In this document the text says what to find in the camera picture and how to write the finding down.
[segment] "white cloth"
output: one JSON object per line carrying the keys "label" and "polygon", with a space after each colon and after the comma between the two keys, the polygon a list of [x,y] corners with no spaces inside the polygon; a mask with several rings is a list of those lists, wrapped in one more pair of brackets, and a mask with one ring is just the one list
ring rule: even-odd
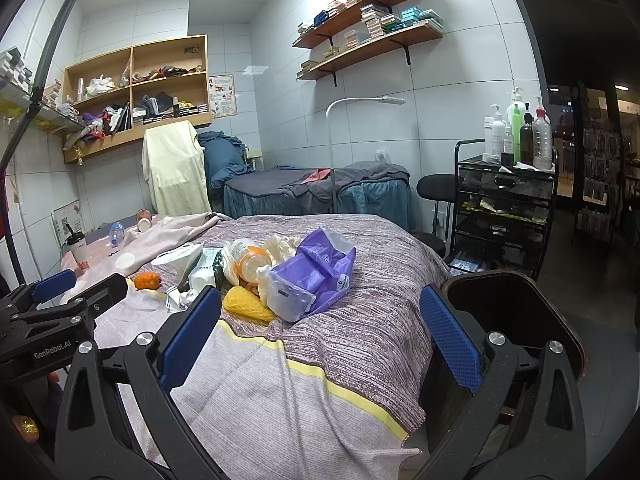
{"label": "white cloth", "polygon": [[204,173],[204,149],[189,121],[149,128],[142,146],[142,172],[160,214],[211,211]]}

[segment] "yellow sponge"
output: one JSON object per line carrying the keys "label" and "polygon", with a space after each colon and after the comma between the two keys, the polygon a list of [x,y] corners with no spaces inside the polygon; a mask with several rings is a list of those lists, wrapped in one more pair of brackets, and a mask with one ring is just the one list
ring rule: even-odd
{"label": "yellow sponge", "polygon": [[250,293],[243,286],[233,286],[222,300],[222,306],[232,314],[270,322],[276,315],[265,307],[260,298]]}

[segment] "wall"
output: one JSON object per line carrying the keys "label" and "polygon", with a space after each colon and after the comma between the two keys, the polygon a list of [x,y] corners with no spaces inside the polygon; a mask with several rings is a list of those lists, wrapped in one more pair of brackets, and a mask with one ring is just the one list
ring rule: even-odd
{"label": "wall", "polygon": [[[384,94],[404,98],[401,106],[357,103],[334,108],[334,159],[336,165],[373,160],[377,149],[386,150],[391,162],[411,173],[415,219],[430,231],[433,203],[415,193],[420,176],[453,173],[456,141],[483,138],[490,105],[497,102],[506,108],[514,84],[525,89],[527,100],[540,93],[516,1],[404,2],[394,7],[396,13],[412,6],[436,10],[445,20],[444,38],[411,46],[411,66],[404,51],[396,50],[348,67],[337,73],[337,88],[330,75],[317,82],[296,80],[300,63],[309,57],[321,60],[328,41],[312,51],[291,46],[298,24],[311,20],[329,1],[269,0],[250,24],[253,63],[266,67],[254,75],[265,167],[326,166],[324,112],[334,100]],[[334,42],[344,44],[344,35],[334,36]]]}
{"label": "wall", "polygon": [[206,34],[209,47],[209,75],[233,74],[236,84],[238,115],[215,119],[216,131],[238,137],[250,150],[260,150],[258,115],[255,110],[254,76],[249,25],[219,23],[190,25],[189,34]]}
{"label": "wall", "polygon": [[[17,46],[27,65],[35,71],[42,47],[63,2],[64,0],[26,0],[0,40],[0,51]],[[82,16],[76,7],[60,37],[49,70],[48,84],[55,78],[62,81],[64,67],[74,62],[81,23]],[[0,150],[3,152],[9,132],[8,121],[0,120]],[[48,136],[35,129],[27,130],[14,161],[19,177],[16,180],[12,164],[6,178],[10,224],[22,272],[27,282],[30,282],[58,272],[60,247],[53,231],[50,213],[77,200],[79,195],[73,167],[64,164],[60,137]],[[14,202],[14,191],[19,196],[22,217],[18,203]],[[0,272],[9,286],[17,286],[4,238],[0,242]]]}
{"label": "wall", "polygon": [[[188,19],[189,0],[143,0],[94,12],[82,19],[76,61],[186,36]],[[142,175],[142,142],[85,159],[73,168],[88,230],[152,207]]]}
{"label": "wall", "polygon": [[142,0],[98,10],[82,19],[76,62],[138,43],[186,36],[188,20],[189,0]]}

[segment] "black pole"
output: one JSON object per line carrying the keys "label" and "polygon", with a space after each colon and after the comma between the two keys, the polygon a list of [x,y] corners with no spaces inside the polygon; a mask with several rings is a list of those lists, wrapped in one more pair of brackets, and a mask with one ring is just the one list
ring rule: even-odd
{"label": "black pole", "polygon": [[[74,8],[76,1],[77,0],[65,0],[58,11],[58,15],[56,16],[56,20],[53,22],[51,30],[49,31],[49,36],[44,44],[44,49],[42,50],[42,55],[38,62],[38,68],[33,78],[33,89],[31,90],[29,107],[24,115],[20,117],[20,120],[18,120],[18,125],[9,139],[9,143],[4,150],[2,159],[0,159],[0,175],[5,174],[11,158],[14,156],[15,150],[18,148],[18,144],[20,144],[20,141],[22,140],[22,136],[27,131],[31,121],[42,109],[42,96],[44,94],[44,87],[47,83],[47,75],[49,74],[53,54],[58,46],[62,29],[65,27],[66,20],[68,20],[69,14]],[[4,227],[6,248],[9,252],[9,257],[11,258],[11,264],[14,267],[15,277],[18,280],[18,283],[24,285],[24,274],[22,273],[18,253],[15,250],[14,237],[11,232],[11,224],[9,224],[9,207],[6,200],[0,200],[0,220],[2,221],[2,227]]]}

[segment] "stool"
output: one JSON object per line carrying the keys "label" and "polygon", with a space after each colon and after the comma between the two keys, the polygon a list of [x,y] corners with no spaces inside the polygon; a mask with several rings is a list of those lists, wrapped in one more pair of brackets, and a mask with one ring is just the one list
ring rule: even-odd
{"label": "stool", "polygon": [[[423,244],[429,246],[443,258],[446,253],[447,239],[449,237],[449,218],[451,204],[456,197],[456,176],[454,174],[433,174],[422,177],[418,181],[416,191],[425,200],[434,200],[435,211],[431,233],[413,232],[412,235]],[[438,226],[438,207],[440,202],[447,202],[447,221],[445,224],[445,239],[441,240],[436,236]]]}

